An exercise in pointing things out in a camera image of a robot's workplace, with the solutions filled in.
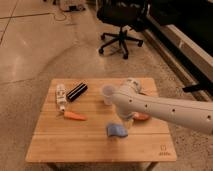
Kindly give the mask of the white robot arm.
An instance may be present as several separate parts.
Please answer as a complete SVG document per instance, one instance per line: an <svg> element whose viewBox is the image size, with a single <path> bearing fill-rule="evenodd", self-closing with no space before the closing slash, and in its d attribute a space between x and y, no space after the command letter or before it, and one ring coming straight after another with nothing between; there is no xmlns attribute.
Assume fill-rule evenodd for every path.
<svg viewBox="0 0 213 171"><path fill-rule="evenodd" d="M127 78L111 95L117 114L129 120L133 112L213 135L213 102L190 101L142 95L141 82Z"/></svg>

